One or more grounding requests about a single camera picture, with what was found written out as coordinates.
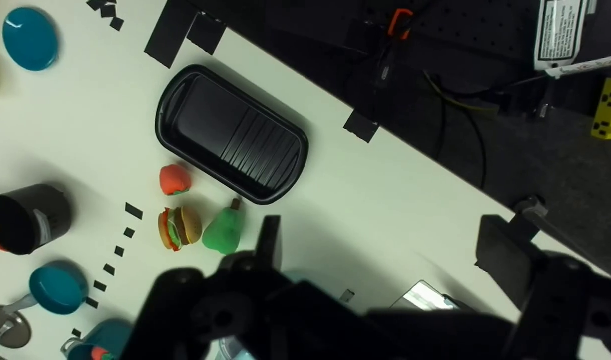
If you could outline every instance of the cable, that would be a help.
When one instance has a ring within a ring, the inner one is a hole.
[[[477,142],[479,142],[479,153],[481,153],[481,182],[479,182],[479,189],[483,191],[485,189],[485,182],[487,182],[487,146],[485,146],[485,140],[483,140],[483,134],[481,134],[481,129],[479,124],[475,123],[475,119],[471,116],[471,113],[467,110],[461,110],[461,114],[465,116],[465,120],[469,123]]]
[[[459,110],[469,110],[469,113],[497,113],[497,108],[493,108],[493,106],[475,106],[475,105],[467,105],[467,103],[455,101],[453,97],[445,95],[445,93],[441,90],[441,86],[439,86],[437,83],[433,83],[431,77],[429,77],[425,70],[421,70],[421,74],[423,74],[425,84],[427,84],[443,103],[447,103],[447,105],[451,105],[451,106],[455,106],[455,108],[459,108]]]
[[[449,89],[443,89],[443,86],[439,86],[439,89],[441,89],[441,93],[445,93],[453,98],[483,98],[483,97],[491,97],[491,95],[503,95],[511,89],[533,84],[533,83],[539,83],[539,81],[545,81],[545,78],[547,78],[545,74],[537,74],[537,77],[521,78],[521,81],[515,81],[515,83],[503,84],[503,86],[493,86],[493,89],[487,89],[487,90],[481,90],[481,93],[455,93],[455,90],[449,90]]]
[[[447,103],[441,101],[441,123],[439,123],[439,134],[435,140],[435,158],[441,161],[441,153],[445,146],[445,131],[447,131]]]

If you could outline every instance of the orange ball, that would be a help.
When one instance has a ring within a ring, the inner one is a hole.
[[[188,192],[192,187],[192,178],[186,168],[172,165],[162,168],[160,172],[160,189],[166,196]]]

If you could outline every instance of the toy burger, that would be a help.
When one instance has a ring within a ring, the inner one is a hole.
[[[184,246],[196,244],[201,235],[201,223],[186,209],[166,209],[158,220],[164,246],[178,253]]]

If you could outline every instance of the black equipment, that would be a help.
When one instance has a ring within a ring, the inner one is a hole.
[[[523,308],[517,324],[471,311],[357,316],[275,271],[279,218],[267,217],[255,253],[223,259],[213,276],[190,268],[162,275],[122,359],[197,360],[209,343],[229,336],[259,360],[569,360],[581,336],[601,339],[611,351],[611,280],[569,256],[541,253],[529,244],[535,235],[523,214],[509,224],[481,218],[477,266]]]

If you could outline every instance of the blue disc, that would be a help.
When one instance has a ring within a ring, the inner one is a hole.
[[[72,314],[86,300],[88,289],[82,275],[60,266],[44,266],[32,272],[30,295],[52,314]]]
[[[46,70],[58,57],[58,35],[40,10],[12,10],[4,20],[2,36],[10,58],[26,70]]]

